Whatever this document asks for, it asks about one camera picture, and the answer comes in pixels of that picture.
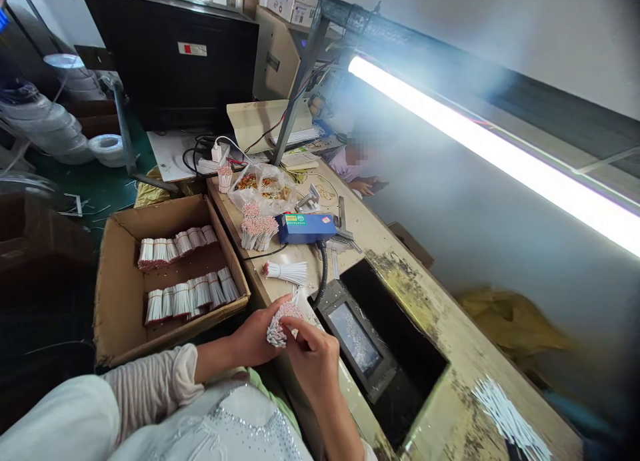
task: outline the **spool of wire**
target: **spool of wire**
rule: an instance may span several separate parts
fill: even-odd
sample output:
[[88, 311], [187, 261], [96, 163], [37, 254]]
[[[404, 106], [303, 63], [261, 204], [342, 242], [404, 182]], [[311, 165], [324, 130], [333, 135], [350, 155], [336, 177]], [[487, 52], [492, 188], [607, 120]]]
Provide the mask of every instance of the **spool of wire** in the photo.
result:
[[107, 167], [125, 165], [122, 137], [117, 134], [103, 134], [92, 138], [89, 141], [89, 149], [102, 165]]

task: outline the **wooden workbench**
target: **wooden workbench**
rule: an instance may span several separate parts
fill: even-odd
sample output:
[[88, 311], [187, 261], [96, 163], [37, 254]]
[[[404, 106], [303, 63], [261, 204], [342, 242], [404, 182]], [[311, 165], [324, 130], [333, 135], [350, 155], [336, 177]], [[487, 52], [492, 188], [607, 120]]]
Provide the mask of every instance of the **wooden workbench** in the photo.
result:
[[[508, 459], [504, 440], [472, 393], [476, 381], [485, 376], [493, 378], [502, 386], [518, 411], [547, 443], [554, 459], [582, 459], [582, 443], [578, 435], [544, 401], [528, 379], [478, 330], [467, 314], [387, 226], [324, 162], [310, 172], [317, 175], [310, 175], [304, 184], [297, 186], [299, 194], [305, 195], [311, 182], [320, 185], [321, 193], [324, 192], [321, 200], [324, 208], [321, 212], [334, 214], [338, 214], [337, 195], [344, 196], [347, 229], [353, 232], [357, 244], [363, 250], [362, 254], [355, 250], [339, 254], [340, 272], [366, 258], [414, 326], [449, 361], [416, 417], [409, 440], [398, 453], [391, 449], [366, 400], [341, 361], [342, 393], [363, 439], [372, 445], [378, 459]], [[240, 247], [241, 212], [227, 195], [217, 191], [217, 178], [208, 179], [207, 183], [221, 220], [231, 233], [232, 242], [235, 242], [241, 257], [255, 256], [256, 252], [247, 252]], [[275, 236], [267, 252], [278, 247]], [[267, 260], [277, 263], [307, 261], [309, 290], [317, 290], [321, 273], [317, 250], [308, 246], [287, 246], [278, 254], [244, 262], [253, 293], [250, 301], [252, 307], [264, 307], [291, 292], [291, 284], [261, 275], [261, 269]], [[332, 279], [333, 270], [330, 269], [329, 281]], [[305, 304], [303, 308], [307, 320], [321, 327], [311, 307]], [[311, 451], [316, 452], [316, 443], [319, 441], [309, 434], [317, 429], [313, 413], [288, 368], [286, 356], [281, 356], [278, 362], [281, 364], [280, 374], [296, 415], [309, 437]]]

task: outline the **metal pole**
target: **metal pole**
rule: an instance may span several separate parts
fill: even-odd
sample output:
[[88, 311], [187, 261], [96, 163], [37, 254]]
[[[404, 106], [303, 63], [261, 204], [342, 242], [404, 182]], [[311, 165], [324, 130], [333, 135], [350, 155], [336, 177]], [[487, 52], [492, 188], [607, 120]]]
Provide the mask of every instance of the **metal pole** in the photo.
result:
[[293, 99], [300, 89], [306, 88], [302, 83], [311, 75], [311, 72], [313, 72], [313, 66], [318, 58], [318, 54], [320, 54], [320, 48], [322, 47], [322, 42], [327, 34], [328, 28], [329, 20], [322, 15], [322, 3], [318, 2], [318, 9], [315, 12], [313, 24], [311, 24], [311, 30], [309, 32], [309, 37], [307, 38], [307, 46], [305, 48], [304, 55], [302, 56], [302, 60], [300, 61], [300, 67], [298, 68], [298, 73], [295, 76], [293, 88], [291, 89], [291, 96], [289, 98], [285, 119], [282, 121], [280, 134], [278, 135], [278, 142], [273, 150], [273, 157], [271, 158], [271, 164], [273, 165], [280, 165], [282, 155], [285, 153], [285, 147], [287, 147], [287, 141], [289, 141], [289, 136], [293, 129], [293, 121], [295, 120], [295, 115], [298, 112], [298, 107], [300, 106], [304, 95], [300, 95], [295, 99], [295, 101], [293, 101]]
[[51, 42], [53, 43], [53, 45], [55, 46], [55, 48], [58, 50], [59, 53], [63, 53], [65, 52], [64, 49], [62, 49], [60, 47], [60, 44], [58, 44], [58, 41], [55, 38], [55, 35], [51, 32], [49, 26], [47, 25], [47, 23], [45, 22], [45, 20], [42, 18], [42, 16], [40, 15], [40, 12], [38, 12], [38, 9], [36, 9], [36, 7], [33, 5], [33, 2], [31, 2], [31, 0], [25, 0], [27, 2], [27, 4], [29, 4], [29, 7], [31, 8], [31, 10], [33, 11], [33, 13], [35, 14], [36, 18], [38, 19], [38, 21], [40, 21], [40, 23], [45, 27], [45, 29], [47, 30], [47, 32], [49, 33], [49, 38], [51, 39]]
[[135, 179], [136, 181], [140, 181], [145, 184], [164, 189], [165, 191], [169, 192], [171, 197], [181, 197], [182, 192], [176, 184], [164, 182], [159, 179], [153, 179], [146, 174], [142, 174], [136, 171], [135, 154], [133, 153], [133, 146], [131, 145], [129, 126], [127, 125], [127, 120], [125, 119], [125, 103], [122, 94], [122, 85], [118, 81], [115, 81], [113, 82], [111, 88], [113, 90], [113, 96], [115, 98], [115, 108], [118, 114], [118, 124], [120, 125], [120, 134], [122, 137], [122, 147], [125, 156], [125, 167], [127, 168], [127, 175], [131, 179]]

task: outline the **light fixture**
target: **light fixture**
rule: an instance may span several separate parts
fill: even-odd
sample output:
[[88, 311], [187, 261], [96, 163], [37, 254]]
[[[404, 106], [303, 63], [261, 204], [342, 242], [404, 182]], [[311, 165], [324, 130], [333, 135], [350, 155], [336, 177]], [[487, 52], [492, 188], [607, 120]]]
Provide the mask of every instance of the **light fixture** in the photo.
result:
[[360, 56], [349, 72], [640, 258], [640, 217]]

